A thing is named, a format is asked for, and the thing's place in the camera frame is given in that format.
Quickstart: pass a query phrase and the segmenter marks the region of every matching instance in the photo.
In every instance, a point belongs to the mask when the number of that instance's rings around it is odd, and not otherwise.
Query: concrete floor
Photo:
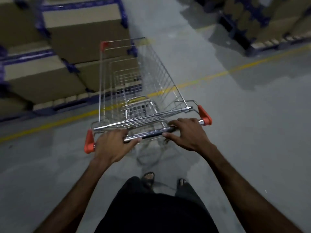
[[[241,47],[192,0],[124,0],[134,37],[151,39],[176,84],[218,74],[264,58]],[[208,111],[205,127],[230,163],[304,232],[311,232],[311,53],[300,51],[222,77],[183,86],[181,93]],[[1,125],[0,136],[95,109]],[[1,232],[31,232],[87,167],[86,130],[95,117],[0,144]],[[101,178],[78,232],[94,232],[116,192],[131,176],[155,172],[155,190],[174,194],[189,180],[220,233],[243,232],[212,170],[196,153],[155,140],[137,148]]]

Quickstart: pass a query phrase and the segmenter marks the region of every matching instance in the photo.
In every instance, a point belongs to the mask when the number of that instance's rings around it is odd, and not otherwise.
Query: shopping cart
[[[127,51],[137,57],[108,60],[112,51]],[[99,116],[87,132],[87,154],[95,151],[95,135],[112,129],[129,130],[125,143],[174,132],[177,128],[168,126],[167,119],[182,112],[196,111],[201,125],[212,124],[201,105],[183,98],[146,38],[102,42],[99,84]],[[198,111],[188,102],[195,103]]]

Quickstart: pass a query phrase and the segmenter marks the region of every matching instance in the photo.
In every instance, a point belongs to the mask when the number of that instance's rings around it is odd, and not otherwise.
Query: red plastic handle bracket
[[[101,43],[100,43],[100,50],[101,50],[102,52],[104,52],[105,49],[107,48],[107,46],[108,46],[108,43],[107,43],[107,42],[101,42]]]
[[[93,137],[93,132],[91,129],[88,129],[87,134],[86,134],[86,139],[85,139],[85,144],[84,144],[84,152],[89,154],[95,151],[94,148],[94,137]]]
[[[201,105],[197,106],[197,109],[199,110],[199,115],[204,121],[204,126],[206,125],[212,125],[213,120],[212,118],[208,115],[208,113],[203,109]]]

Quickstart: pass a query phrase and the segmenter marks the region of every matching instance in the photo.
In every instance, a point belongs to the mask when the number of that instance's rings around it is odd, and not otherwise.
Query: black sandal
[[[187,181],[186,181],[185,179],[183,179],[183,178],[178,179],[178,180],[177,180],[177,188],[182,187],[182,186],[185,185],[186,183],[187,183]]]
[[[152,179],[149,179],[149,178],[145,178],[145,176],[147,176],[148,174],[153,174],[153,178]],[[150,188],[152,188],[153,186],[153,183],[155,182],[155,174],[153,172],[147,172],[145,173],[142,178],[141,178],[142,181],[145,181],[148,186],[150,186]]]

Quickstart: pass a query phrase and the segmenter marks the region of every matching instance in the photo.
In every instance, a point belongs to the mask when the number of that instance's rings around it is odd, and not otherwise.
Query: person's left hand
[[[127,129],[115,129],[102,134],[96,141],[94,160],[101,166],[120,161],[142,139],[136,138],[128,144],[123,140],[128,133]]]

